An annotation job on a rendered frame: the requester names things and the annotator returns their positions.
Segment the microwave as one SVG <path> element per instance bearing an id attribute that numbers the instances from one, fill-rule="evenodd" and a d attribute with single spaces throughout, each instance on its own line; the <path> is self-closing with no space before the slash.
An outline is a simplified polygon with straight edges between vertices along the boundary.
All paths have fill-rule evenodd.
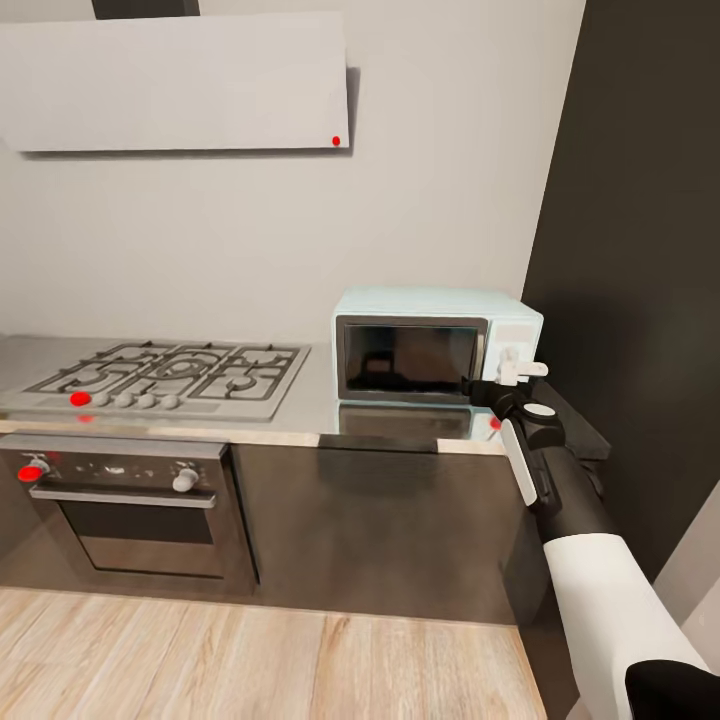
<path id="1" fill-rule="evenodd" d="M 471 405 L 462 376 L 533 362 L 543 321 L 497 288 L 348 286 L 331 314 L 335 399 Z"/>

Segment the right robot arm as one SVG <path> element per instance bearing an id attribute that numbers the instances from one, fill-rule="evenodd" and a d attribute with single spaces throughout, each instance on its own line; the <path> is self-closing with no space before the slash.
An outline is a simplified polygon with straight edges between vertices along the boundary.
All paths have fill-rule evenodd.
<path id="1" fill-rule="evenodd" d="M 557 412 L 517 376 L 541 362 L 501 362 L 495 381 L 461 378 L 471 405 L 501 420 L 501 439 L 535 513 L 575 681 L 593 720 L 720 720 L 720 677 L 677 627 L 603 507 L 595 472 L 565 447 Z"/>

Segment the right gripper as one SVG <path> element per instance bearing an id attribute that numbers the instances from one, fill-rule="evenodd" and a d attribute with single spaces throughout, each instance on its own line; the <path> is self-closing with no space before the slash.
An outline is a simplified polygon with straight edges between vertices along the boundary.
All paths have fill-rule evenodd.
<path id="1" fill-rule="evenodd" d="M 509 395 L 522 395 L 526 399 L 531 398 L 533 386 L 530 383 L 517 383 L 513 387 L 499 385 L 495 381 L 468 380 L 466 376 L 461 378 L 462 394 L 470 396 L 471 405 L 475 407 L 488 407 L 496 414 L 496 406 L 499 401 Z"/>

